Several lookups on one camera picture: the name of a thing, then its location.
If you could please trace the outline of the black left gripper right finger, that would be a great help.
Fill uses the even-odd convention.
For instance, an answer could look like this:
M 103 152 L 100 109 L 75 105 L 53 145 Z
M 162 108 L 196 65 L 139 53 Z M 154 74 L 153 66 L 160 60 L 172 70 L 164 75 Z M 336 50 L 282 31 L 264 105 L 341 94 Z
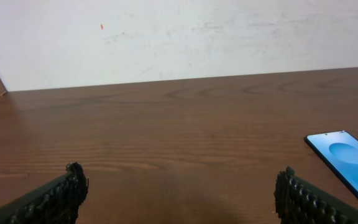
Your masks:
M 281 224 L 358 224 L 358 209 L 297 177 L 290 167 L 278 173 L 273 194 Z

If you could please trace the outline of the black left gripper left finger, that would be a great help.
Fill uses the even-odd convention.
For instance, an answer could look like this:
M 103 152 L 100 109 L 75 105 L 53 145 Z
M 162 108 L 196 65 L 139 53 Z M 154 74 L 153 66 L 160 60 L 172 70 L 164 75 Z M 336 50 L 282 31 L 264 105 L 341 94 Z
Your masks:
M 88 194 L 89 179 L 77 162 L 66 173 L 0 207 L 0 224 L 75 223 Z

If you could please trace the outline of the blue Galaxy smartphone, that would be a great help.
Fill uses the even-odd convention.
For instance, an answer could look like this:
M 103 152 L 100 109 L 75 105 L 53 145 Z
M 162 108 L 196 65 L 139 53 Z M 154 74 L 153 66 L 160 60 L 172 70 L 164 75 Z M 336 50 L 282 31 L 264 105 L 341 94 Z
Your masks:
M 310 134 L 305 143 L 358 199 L 358 140 L 346 131 Z

